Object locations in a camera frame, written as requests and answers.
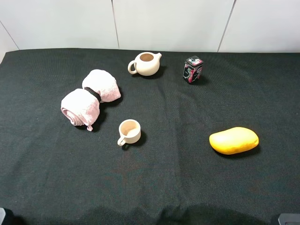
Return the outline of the grey base corner left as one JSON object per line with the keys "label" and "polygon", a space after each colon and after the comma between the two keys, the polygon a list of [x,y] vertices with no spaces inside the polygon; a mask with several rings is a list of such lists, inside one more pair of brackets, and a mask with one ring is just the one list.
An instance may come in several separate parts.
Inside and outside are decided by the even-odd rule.
{"label": "grey base corner left", "polygon": [[0,208],[0,224],[3,223],[6,217],[6,211],[3,208]]}

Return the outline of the cream ceramic teapot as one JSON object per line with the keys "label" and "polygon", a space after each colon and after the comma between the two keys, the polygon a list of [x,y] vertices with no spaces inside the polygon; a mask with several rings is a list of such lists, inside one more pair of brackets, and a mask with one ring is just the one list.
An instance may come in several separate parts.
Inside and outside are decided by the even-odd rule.
{"label": "cream ceramic teapot", "polygon": [[127,70],[132,75],[154,75],[159,70],[161,57],[161,53],[142,52],[128,64]]}

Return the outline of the black floral tin box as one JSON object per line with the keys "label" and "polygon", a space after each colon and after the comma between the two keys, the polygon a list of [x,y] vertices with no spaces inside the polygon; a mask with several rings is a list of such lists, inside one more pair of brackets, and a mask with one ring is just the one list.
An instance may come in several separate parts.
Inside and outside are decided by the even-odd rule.
{"label": "black floral tin box", "polygon": [[186,59],[183,72],[184,80],[191,84],[199,79],[202,74],[203,60],[197,56],[192,56]]}

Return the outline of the grey base corner right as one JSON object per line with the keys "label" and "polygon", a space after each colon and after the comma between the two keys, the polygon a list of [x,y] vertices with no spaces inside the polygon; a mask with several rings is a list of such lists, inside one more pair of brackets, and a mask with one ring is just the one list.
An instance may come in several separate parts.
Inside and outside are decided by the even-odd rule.
{"label": "grey base corner right", "polygon": [[300,225],[300,214],[282,213],[278,217],[279,225]]}

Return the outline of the yellow mango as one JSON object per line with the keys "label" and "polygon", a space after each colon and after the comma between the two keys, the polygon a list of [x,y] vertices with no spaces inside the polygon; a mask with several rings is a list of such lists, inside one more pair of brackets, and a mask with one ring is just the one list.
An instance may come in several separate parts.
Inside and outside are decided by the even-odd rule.
{"label": "yellow mango", "polygon": [[233,127],[209,136],[211,147],[218,153],[233,155],[255,148],[259,144],[257,134],[245,127]]}

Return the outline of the cream ceramic cup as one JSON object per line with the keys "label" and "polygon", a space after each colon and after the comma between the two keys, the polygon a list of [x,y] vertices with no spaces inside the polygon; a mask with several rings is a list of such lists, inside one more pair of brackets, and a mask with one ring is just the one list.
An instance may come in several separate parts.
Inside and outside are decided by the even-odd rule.
{"label": "cream ceramic cup", "polygon": [[117,141],[119,146],[136,143],[141,137],[141,126],[133,119],[123,121],[119,126],[120,138]]}

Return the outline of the black table cloth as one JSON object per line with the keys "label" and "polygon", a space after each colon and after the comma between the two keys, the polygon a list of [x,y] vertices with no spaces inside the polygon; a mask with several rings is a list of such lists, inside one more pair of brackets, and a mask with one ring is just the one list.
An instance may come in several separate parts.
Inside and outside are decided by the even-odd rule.
{"label": "black table cloth", "polygon": [[[268,225],[300,211],[300,56],[207,53],[187,84],[185,52],[164,52],[151,77],[137,51],[42,49],[0,65],[0,205],[19,225]],[[88,131],[60,110],[94,69],[121,97]],[[141,137],[117,144],[119,126]],[[211,134],[248,128],[259,144],[224,155]]]}

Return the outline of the pink towel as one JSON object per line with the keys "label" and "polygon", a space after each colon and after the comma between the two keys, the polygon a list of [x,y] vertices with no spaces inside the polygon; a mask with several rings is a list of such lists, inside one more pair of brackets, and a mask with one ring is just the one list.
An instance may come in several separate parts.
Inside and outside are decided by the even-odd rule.
{"label": "pink towel", "polygon": [[92,125],[100,115],[100,104],[84,87],[89,87],[101,96],[101,103],[115,101],[121,97],[116,79],[105,70],[94,69],[84,78],[82,88],[67,94],[61,101],[60,110],[74,126]]}

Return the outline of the grey base corner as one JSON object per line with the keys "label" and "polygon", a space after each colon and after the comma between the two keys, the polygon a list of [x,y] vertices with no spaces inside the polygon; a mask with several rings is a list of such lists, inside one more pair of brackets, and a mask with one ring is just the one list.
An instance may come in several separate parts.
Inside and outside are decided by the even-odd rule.
{"label": "grey base corner", "polygon": [[282,213],[278,217],[279,225],[300,225],[300,214]]}
{"label": "grey base corner", "polygon": [[0,224],[3,223],[6,217],[6,211],[3,208],[0,208]]}

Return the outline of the black band on towel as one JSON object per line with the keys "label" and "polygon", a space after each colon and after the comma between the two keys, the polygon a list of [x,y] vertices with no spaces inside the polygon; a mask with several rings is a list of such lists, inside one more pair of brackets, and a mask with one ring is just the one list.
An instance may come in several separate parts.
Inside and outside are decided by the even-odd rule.
{"label": "black band on towel", "polygon": [[96,93],[94,90],[92,90],[89,87],[84,87],[83,89],[88,91],[91,95],[93,95],[98,100],[99,103],[101,103],[101,96],[98,93]]}

